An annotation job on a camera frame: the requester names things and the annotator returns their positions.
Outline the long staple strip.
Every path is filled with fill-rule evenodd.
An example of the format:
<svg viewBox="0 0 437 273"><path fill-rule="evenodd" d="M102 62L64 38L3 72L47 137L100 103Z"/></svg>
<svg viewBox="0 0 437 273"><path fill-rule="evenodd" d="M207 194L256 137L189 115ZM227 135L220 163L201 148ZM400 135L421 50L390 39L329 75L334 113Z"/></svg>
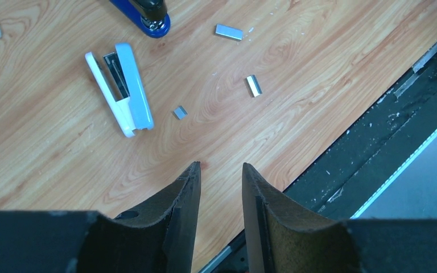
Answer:
<svg viewBox="0 0 437 273"><path fill-rule="evenodd" d="M215 34L224 38L241 41L243 31L223 24L216 24Z"/></svg>

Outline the small staple strip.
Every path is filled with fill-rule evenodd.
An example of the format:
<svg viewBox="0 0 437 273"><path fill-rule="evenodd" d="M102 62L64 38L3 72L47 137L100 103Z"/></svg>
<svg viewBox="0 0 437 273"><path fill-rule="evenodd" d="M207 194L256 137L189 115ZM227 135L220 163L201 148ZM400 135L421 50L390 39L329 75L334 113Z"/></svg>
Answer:
<svg viewBox="0 0 437 273"><path fill-rule="evenodd" d="M178 120L182 120L183 118L185 118L187 116L187 111L185 110L184 107L182 106L178 106L174 111L173 111L174 116L178 119Z"/></svg>

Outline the blue black stapler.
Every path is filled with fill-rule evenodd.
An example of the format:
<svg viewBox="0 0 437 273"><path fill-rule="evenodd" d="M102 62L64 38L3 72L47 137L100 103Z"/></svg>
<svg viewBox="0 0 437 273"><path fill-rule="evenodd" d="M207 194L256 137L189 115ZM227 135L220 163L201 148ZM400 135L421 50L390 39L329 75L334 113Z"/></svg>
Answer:
<svg viewBox="0 0 437 273"><path fill-rule="evenodd" d="M171 19L164 0L111 0L110 2L151 38L162 38L171 28Z"/></svg>

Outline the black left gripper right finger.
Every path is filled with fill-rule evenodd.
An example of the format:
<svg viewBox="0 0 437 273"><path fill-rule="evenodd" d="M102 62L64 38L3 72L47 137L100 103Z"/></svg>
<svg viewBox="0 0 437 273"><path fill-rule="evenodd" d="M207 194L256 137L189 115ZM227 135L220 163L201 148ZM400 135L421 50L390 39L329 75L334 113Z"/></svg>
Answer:
<svg viewBox="0 0 437 273"><path fill-rule="evenodd" d="M437 272L437 219L335 221L286 196L249 163L242 206L250 272Z"/></svg>

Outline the medium staple strip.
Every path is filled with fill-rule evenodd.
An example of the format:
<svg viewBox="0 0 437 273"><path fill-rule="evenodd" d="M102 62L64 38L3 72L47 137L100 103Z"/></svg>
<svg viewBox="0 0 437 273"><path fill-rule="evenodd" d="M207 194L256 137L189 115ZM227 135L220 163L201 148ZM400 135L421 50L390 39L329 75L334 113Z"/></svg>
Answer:
<svg viewBox="0 0 437 273"><path fill-rule="evenodd" d="M245 82L250 90L252 97L258 97L262 94L261 87L256 75L250 75L245 79Z"/></svg>

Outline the light blue white stapler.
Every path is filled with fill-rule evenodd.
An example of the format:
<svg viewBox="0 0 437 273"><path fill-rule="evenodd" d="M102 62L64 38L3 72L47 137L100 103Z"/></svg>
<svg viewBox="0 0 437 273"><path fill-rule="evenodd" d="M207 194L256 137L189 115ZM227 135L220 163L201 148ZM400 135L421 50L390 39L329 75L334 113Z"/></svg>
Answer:
<svg viewBox="0 0 437 273"><path fill-rule="evenodd" d="M87 52L85 59L121 131L131 138L135 130L153 129L154 119L131 45L118 43L115 50L103 56L103 60L116 89L112 88L93 52Z"/></svg>

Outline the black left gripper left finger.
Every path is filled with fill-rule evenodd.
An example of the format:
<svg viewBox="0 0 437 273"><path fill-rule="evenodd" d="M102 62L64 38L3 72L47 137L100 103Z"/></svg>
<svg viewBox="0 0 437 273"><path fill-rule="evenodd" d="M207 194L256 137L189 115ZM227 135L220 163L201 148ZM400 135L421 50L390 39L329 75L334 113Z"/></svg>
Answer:
<svg viewBox="0 0 437 273"><path fill-rule="evenodd" d="M95 210L0 210L0 272L190 272L199 162L115 218Z"/></svg>

